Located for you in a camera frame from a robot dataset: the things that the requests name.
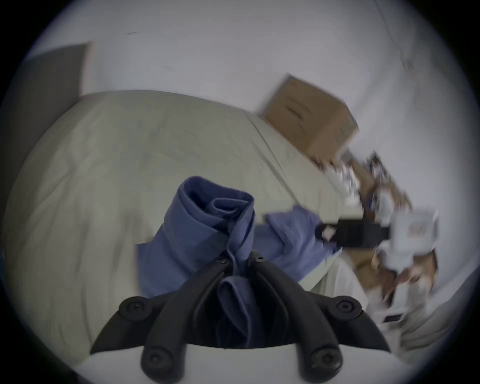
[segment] mattress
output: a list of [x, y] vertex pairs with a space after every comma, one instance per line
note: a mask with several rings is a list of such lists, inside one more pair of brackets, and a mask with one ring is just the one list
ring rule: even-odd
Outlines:
[[[258, 222], [295, 204], [324, 221], [348, 210], [326, 176], [253, 114], [154, 91], [84, 96], [28, 156], [3, 227], [13, 304], [65, 363], [87, 357], [122, 300], [141, 294], [134, 246], [151, 240], [192, 175], [252, 194]], [[302, 286], [313, 288], [332, 260]]]

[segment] black bolt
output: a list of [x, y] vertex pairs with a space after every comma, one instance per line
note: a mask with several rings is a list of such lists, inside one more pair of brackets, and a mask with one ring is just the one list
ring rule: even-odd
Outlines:
[[354, 305], [350, 301], [342, 300], [336, 305], [336, 308], [342, 313], [352, 313]]
[[173, 366], [172, 356], [161, 348], [151, 348], [146, 351], [146, 362], [150, 369], [157, 373], [166, 373]]
[[127, 312], [133, 312], [133, 311], [141, 311], [144, 308], [143, 303], [140, 303], [139, 301], [135, 301], [133, 303], [130, 303], [127, 306]]
[[329, 372], [337, 371], [342, 365], [342, 355], [338, 349], [323, 348], [312, 353], [311, 367], [315, 370], [325, 370]]

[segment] wrinkled sheet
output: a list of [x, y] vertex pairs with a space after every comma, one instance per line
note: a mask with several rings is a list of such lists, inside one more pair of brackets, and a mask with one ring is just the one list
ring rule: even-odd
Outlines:
[[[346, 209], [326, 176], [257, 116], [154, 91], [84, 96], [25, 161], [3, 231], [13, 303], [64, 362], [87, 357], [122, 300], [141, 294], [135, 244], [153, 238], [191, 175], [247, 191], [257, 223], [296, 204], [325, 221]], [[300, 284], [313, 288], [330, 263]]]

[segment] folded cloth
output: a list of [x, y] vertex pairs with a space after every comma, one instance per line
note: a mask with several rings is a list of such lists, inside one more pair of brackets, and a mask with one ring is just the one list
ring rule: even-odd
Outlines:
[[140, 287], [146, 297], [179, 289], [201, 267], [227, 251], [233, 276], [217, 288], [225, 314], [216, 328], [222, 348], [263, 346], [261, 312], [245, 278], [252, 249], [296, 281], [336, 251], [315, 238], [320, 218], [300, 206], [266, 215], [266, 223], [253, 230], [253, 203], [246, 192], [190, 177], [179, 187], [154, 239], [137, 245]]

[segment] white wall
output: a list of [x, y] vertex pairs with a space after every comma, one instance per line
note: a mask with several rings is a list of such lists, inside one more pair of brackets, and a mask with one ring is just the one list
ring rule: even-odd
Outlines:
[[402, 3], [360, 0], [80, 1], [30, 56], [93, 41], [83, 93], [169, 91], [263, 110], [288, 73], [344, 99], [416, 206], [441, 218], [439, 285], [480, 245], [478, 110], [455, 60]]

